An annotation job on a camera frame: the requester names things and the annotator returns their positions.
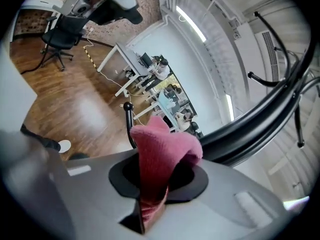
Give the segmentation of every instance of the black metal rail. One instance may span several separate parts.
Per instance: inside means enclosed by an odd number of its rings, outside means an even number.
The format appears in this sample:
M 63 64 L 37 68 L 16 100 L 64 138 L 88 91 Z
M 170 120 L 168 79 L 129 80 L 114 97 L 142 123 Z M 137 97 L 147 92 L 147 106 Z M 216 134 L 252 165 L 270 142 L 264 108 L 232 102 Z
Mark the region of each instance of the black metal rail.
M 276 136 L 293 114 L 298 136 L 297 145 L 302 148 L 304 139 L 299 102 L 301 95 L 320 83 L 320 77 L 306 83 L 308 67 L 316 47 L 316 39 L 313 38 L 314 30 L 311 29 L 308 48 L 299 59 L 295 53 L 286 50 L 277 33 L 258 12 L 255 12 L 254 15 L 265 24 L 279 44 L 280 48 L 275 48 L 275 50 L 284 54 L 286 69 L 284 76 L 277 82 L 263 80 L 250 72 L 249 78 L 264 86 L 273 87 L 271 92 L 247 113 L 200 139 L 203 158 L 227 166 L 235 166 L 257 153 Z M 292 66 L 289 55 L 295 59 Z M 129 141 L 134 147 L 134 141 L 130 137 L 132 126 L 132 108 L 130 107 L 132 106 L 125 106 L 126 121 Z

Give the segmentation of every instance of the fluorescent light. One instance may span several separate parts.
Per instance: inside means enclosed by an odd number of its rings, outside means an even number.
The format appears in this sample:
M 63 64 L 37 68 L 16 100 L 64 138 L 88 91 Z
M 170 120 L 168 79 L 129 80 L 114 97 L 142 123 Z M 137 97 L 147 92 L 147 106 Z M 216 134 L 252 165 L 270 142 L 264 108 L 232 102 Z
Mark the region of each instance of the fluorescent light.
M 202 42 L 205 42 L 207 39 L 205 35 L 201 32 L 201 30 L 197 27 L 197 25 L 190 19 L 190 17 L 183 11 L 179 6 L 176 7 L 176 11 L 181 14 L 182 17 L 191 25 L 194 31 L 198 34 Z
M 296 200 L 292 200 L 292 201 L 285 201 L 285 202 L 283 202 L 283 206 L 288 211 L 288 210 L 291 210 L 292 208 L 294 208 L 295 206 L 306 203 L 308 201 L 309 201 L 309 196 L 306 196 L 301 199 L 296 199 Z
M 233 121 L 235 120 L 235 116 L 234 116 L 234 108 L 232 107 L 232 101 L 231 101 L 230 95 L 226 94 L 226 100 L 228 101 L 231 121 Z

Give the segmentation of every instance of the desk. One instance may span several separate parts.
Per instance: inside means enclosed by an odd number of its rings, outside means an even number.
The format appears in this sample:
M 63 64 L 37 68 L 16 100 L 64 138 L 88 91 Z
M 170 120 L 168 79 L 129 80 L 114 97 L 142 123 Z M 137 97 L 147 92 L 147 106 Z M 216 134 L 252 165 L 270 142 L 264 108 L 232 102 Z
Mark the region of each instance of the desk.
M 101 72 L 103 67 L 107 64 L 108 60 L 112 57 L 112 55 L 115 54 L 116 51 L 119 51 L 121 56 L 124 58 L 124 60 L 128 63 L 128 66 L 134 71 L 134 76 L 127 82 L 123 87 L 120 88 L 120 90 L 115 94 L 115 96 L 119 96 L 120 93 L 122 93 L 130 84 L 132 84 L 138 77 L 141 76 L 148 76 L 152 75 L 151 72 L 148 71 L 148 69 L 141 65 L 139 63 L 139 58 L 137 54 L 130 49 L 127 49 L 124 44 L 121 44 L 119 42 L 115 43 L 115 46 L 113 49 L 107 54 L 107 56 L 102 61 L 101 65 L 97 69 L 98 72 Z
M 10 26 L 10 42 L 12 42 L 13 37 L 14 37 L 14 32 L 15 32 L 15 26 L 16 26 L 16 22 L 18 19 L 18 15 L 20 10 L 22 9 L 37 9 L 37 10 L 44 10 L 44 11 L 49 11 L 49 12 L 53 12 L 52 16 L 56 16 L 57 18 L 59 18 L 60 13 L 58 13 L 56 10 L 52 9 L 52 6 L 58 6 L 58 7 L 62 7 L 64 4 L 63 1 L 61 0 L 25 0 L 23 2 L 23 4 L 21 5 L 20 9 L 16 12 L 13 21 L 11 23 Z M 56 25 L 57 20 L 54 20 L 52 23 L 52 27 L 54 28 Z
M 156 106 L 159 106 L 159 108 L 168 117 L 168 119 L 170 120 L 171 124 L 173 125 L 173 127 L 170 128 L 170 131 L 172 132 L 173 130 L 179 130 L 179 126 L 178 126 L 177 120 L 174 117 L 174 115 L 172 115 L 172 109 L 171 108 L 169 108 L 169 109 L 167 108 L 167 105 L 169 103 L 170 103 L 170 100 L 165 96 L 164 91 L 162 90 L 160 92 L 160 94 L 159 94 L 158 100 L 155 103 L 153 103 L 151 106 L 147 107 L 145 110 L 143 110 L 142 112 L 137 114 L 133 119 L 136 120 L 139 117 L 141 117 L 142 115 L 144 115 L 145 113 L 147 113 L 148 111 L 150 111 L 153 108 L 155 108 Z

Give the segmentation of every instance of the black office chair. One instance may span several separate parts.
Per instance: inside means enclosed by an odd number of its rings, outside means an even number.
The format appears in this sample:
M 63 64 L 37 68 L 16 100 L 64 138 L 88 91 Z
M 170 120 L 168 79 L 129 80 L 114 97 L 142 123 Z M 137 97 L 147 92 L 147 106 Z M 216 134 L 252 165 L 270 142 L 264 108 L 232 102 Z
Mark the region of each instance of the black office chair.
M 61 55 L 69 56 L 71 61 L 74 56 L 62 50 L 70 50 L 79 43 L 81 37 L 85 34 L 83 27 L 89 20 L 81 17 L 60 16 L 55 27 L 51 29 L 52 23 L 56 19 L 57 17 L 55 16 L 46 19 L 49 22 L 49 31 L 44 33 L 41 39 L 54 49 L 47 50 L 51 55 L 43 61 L 41 67 L 44 67 L 45 62 L 48 60 L 58 57 L 62 64 L 60 70 L 64 71 L 65 64 L 62 61 Z

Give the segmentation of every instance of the pink towel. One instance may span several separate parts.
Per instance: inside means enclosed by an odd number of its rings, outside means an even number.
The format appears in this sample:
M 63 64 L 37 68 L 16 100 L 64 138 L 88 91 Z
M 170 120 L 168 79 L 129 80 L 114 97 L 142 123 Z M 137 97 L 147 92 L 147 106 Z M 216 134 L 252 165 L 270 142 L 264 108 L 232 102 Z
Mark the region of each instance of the pink towel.
M 203 155 L 198 139 L 186 132 L 170 133 L 160 116 L 152 116 L 146 126 L 131 129 L 139 151 L 140 206 L 145 228 L 164 206 L 168 182 L 181 161 L 195 165 Z

